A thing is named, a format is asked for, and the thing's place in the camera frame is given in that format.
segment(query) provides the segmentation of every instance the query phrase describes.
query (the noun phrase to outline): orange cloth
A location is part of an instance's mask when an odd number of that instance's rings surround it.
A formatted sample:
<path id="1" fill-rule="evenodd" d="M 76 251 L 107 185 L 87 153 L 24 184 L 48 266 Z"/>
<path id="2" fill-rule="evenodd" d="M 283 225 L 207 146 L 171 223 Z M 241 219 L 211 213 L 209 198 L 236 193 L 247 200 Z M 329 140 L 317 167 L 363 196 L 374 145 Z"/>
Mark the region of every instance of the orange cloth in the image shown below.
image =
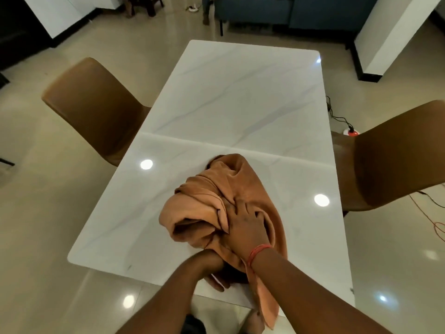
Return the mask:
<path id="1" fill-rule="evenodd" d="M 246 273 L 264 322 L 273 328 L 278 316 L 278 303 L 255 273 L 246 267 L 246 263 L 220 242 L 220 231 L 230 232 L 222 197 L 232 204 L 235 204 L 235 197 L 243 198 L 255 206 L 256 212 L 264 213 L 270 244 L 287 258 L 280 216 L 258 176 L 239 154 L 218 156 L 203 172 L 188 178 L 165 203 L 159 223 L 167 228 L 174 241 L 213 249 L 228 264 Z"/>

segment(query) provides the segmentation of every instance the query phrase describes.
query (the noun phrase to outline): tan chair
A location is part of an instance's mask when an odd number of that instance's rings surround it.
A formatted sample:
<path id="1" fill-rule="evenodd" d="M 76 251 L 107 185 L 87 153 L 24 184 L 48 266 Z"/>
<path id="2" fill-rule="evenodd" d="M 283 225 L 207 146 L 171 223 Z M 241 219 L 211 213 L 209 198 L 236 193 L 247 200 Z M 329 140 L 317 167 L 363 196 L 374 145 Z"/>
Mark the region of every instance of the tan chair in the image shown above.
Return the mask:
<path id="1" fill-rule="evenodd" d="M 91 57 L 59 76 L 42 100 L 115 166 L 151 109 Z"/>
<path id="2" fill-rule="evenodd" d="M 356 137 L 332 132 L 343 211 L 366 211 L 445 182 L 445 102 L 418 106 Z"/>

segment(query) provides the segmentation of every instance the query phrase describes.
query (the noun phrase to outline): tiled floor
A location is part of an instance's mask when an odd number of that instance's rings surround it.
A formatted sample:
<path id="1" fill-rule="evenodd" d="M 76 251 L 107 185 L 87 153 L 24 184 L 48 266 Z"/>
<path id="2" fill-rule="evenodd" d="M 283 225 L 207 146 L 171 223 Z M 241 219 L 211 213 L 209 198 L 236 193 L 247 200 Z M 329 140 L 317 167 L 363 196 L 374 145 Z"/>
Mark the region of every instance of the tiled floor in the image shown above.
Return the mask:
<path id="1" fill-rule="evenodd" d="M 111 334 L 157 290 L 66 260 L 114 172 L 40 100 L 49 82 L 81 58 L 96 58 L 151 106 L 190 39 L 316 49 L 335 114 L 359 131 L 445 98 L 445 37 L 429 22 L 373 84 L 357 81 L 341 44 L 228 30 L 221 38 L 213 21 L 201 24 L 201 12 L 184 11 L 200 0 L 164 2 L 155 18 L 143 11 L 133 19 L 99 16 L 58 48 L 4 72 L 11 84 L 0 91 L 0 155 L 17 166 L 0 167 L 2 333 Z M 331 127 L 344 125 L 333 121 Z M 445 204 L 445 187 L 427 191 Z M 433 220 L 444 221 L 443 209 L 413 197 Z M 397 334 L 444 333 L 445 243 L 410 198 L 350 213 L 345 224 L 357 307 Z M 135 303 L 125 308 L 129 295 Z M 235 333 L 247 313 L 201 297 L 194 306 L 211 334 Z M 281 318 L 275 331 L 292 328 Z"/>

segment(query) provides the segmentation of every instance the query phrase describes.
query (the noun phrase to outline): marble tabletop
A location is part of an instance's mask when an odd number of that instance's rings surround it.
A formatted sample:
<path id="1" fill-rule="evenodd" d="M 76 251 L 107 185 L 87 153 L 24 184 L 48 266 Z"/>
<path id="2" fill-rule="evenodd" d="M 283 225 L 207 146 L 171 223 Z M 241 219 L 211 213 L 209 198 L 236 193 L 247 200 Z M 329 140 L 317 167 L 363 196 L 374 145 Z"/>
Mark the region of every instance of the marble tabletop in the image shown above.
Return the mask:
<path id="1" fill-rule="evenodd" d="M 158 217 L 216 155 L 242 154 L 283 221 L 289 260 L 354 305 L 317 51 L 192 40 L 73 245 L 68 260 L 162 285 L 197 250 Z M 195 294 L 251 306 L 245 286 Z"/>

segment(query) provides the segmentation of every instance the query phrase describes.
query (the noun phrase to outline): white pillar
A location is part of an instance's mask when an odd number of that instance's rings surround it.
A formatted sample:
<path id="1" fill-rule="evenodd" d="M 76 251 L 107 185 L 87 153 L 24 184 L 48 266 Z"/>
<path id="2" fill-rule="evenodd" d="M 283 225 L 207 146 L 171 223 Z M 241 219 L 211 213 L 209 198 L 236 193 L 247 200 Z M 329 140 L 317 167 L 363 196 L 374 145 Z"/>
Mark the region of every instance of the white pillar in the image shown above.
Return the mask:
<path id="1" fill-rule="evenodd" d="M 364 74 L 383 75 L 440 0 L 377 0 L 355 39 Z"/>

